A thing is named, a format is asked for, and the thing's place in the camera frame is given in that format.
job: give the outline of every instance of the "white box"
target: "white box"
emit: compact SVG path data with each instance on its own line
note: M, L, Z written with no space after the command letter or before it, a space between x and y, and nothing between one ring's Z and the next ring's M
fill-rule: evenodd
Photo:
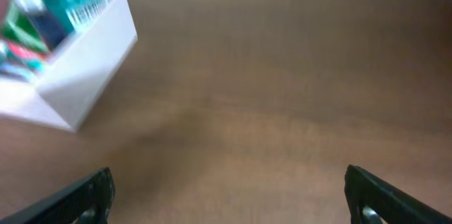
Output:
M109 0L87 30L60 44L36 82L0 77L0 117L77 131L136 40L127 0Z

